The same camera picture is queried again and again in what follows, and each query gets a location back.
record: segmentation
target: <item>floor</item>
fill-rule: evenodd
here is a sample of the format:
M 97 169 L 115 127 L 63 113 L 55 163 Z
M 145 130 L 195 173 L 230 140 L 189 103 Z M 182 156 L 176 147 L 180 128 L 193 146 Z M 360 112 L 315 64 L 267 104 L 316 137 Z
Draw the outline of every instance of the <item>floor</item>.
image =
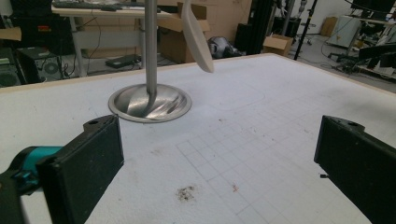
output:
M 321 35 L 308 35 L 305 39 L 305 42 L 302 46 L 302 49 L 299 53 L 299 58 L 297 61 L 301 63 L 306 63 L 312 66 L 315 66 L 317 68 L 335 73 L 339 76 L 342 77 L 348 77 L 351 79 L 354 79 L 356 81 L 377 87 L 379 89 L 385 90 L 385 91 L 390 91 L 390 92 L 395 92 L 396 93 L 396 79 L 394 78 L 386 78 L 386 77 L 381 77 L 380 75 L 377 74 L 369 74 L 367 72 L 354 72 L 352 74 L 347 74 L 342 71 L 342 67 L 340 66 L 340 63 L 337 63 L 336 57 L 332 57 L 331 59 L 328 58 L 328 55 L 330 53 L 345 53 L 345 49 L 337 48 L 336 46 L 331 46 L 326 43 L 326 40 L 328 37 L 326 36 L 321 36 Z M 289 57 L 291 59 L 294 58 L 295 50 L 298 47 L 298 43 L 294 43 L 292 46 L 292 49 L 290 51 Z M 105 65 L 105 61 L 113 59 L 113 58 L 106 58 L 106 59 L 84 59 L 84 63 L 86 65 L 86 69 L 88 70 L 89 76 L 97 76 L 97 75 L 102 75 L 102 74 L 107 74 L 107 73 L 116 73 L 116 72 L 122 72 L 122 71 L 127 71 L 127 70 L 136 70 L 140 69 L 139 64 L 134 65 L 134 66 L 125 66 L 120 69 L 113 69 L 111 67 L 108 67 Z M 73 64 L 74 57 L 65 57 L 64 62 L 69 64 L 68 71 L 70 72 L 72 70 L 72 67 L 70 64 Z M 161 54 L 158 55 L 158 61 L 157 64 L 159 67 L 161 66 L 166 66 L 166 65 L 172 65 L 175 64 L 164 57 L 161 56 Z

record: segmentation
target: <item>shiny metal base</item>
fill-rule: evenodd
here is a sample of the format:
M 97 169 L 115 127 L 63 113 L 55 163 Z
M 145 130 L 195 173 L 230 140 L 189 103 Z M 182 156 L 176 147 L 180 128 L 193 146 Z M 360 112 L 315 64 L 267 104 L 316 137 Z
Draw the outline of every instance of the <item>shiny metal base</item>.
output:
M 158 123 L 177 119 L 192 105 L 190 96 L 175 87 L 158 84 L 157 93 L 149 96 L 146 84 L 116 91 L 108 100 L 110 110 L 123 119 Z

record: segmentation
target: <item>white table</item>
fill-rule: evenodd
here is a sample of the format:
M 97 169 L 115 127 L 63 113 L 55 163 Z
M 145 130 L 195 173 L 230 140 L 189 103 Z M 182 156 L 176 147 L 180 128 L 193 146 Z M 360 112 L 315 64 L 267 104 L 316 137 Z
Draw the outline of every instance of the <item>white table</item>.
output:
M 57 8 L 52 7 L 52 13 L 59 14 L 63 17 L 69 17 L 70 25 L 72 28 L 73 42 L 75 45 L 75 52 L 78 60 L 79 76 L 85 77 L 87 73 L 84 68 L 84 63 L 82 61 L 81 50 L 82 49 L 95 49 L 97 47 L 97 42 L 93 41 L 100 36 L 101 48 L 130 48 L 141 46 L 142 48 L 142 67 L 145 64 L 145 11 L 144 10 L 117 10 L 117 11 L 102 11 L 100 9 L 75 9 L 75 8 Z M 157 14 L 158 19 L 164 19 L 169 17 L 170 14 L 166 12 L 161 12 Z M 92 17 L 92 18 L 131 18 L 139 19 L 141 29 L 137 31 L 128 32 L 109 32 L 109 31 L 98 31 L 98 32 L 83 32 L 78 31 L 75 22 L 76 17 Z
M 179 119 L 120 121 L 125 164 L 87 223 L 370 223 L 313 162 L 322 115 L 396 147 L 396 96 L 275 55 L 160 68 L 193 103 Z M 0 89 L 0 171 L 29 146 L 65 145 L 110 114 L 112 93 L 144 71 Z M 193 200 L 177 190 L 193 186 Z M 23 197 L 50 223 L 44 196 Z

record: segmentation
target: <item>white paddle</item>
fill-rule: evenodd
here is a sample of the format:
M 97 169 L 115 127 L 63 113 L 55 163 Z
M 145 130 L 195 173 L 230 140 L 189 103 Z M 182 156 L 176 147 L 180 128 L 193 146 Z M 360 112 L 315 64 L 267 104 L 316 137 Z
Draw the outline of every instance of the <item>white paddle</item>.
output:
M 198 63 L 202 70 L 213 73 L 215 68 L 213 65 L 212 55 L 202 29 L 191 10 L 191 0 L 186 0 L 181 11 L 181 19 L 183 21 L 183 32 L 187 45 L 191 51 L 192 57 Z

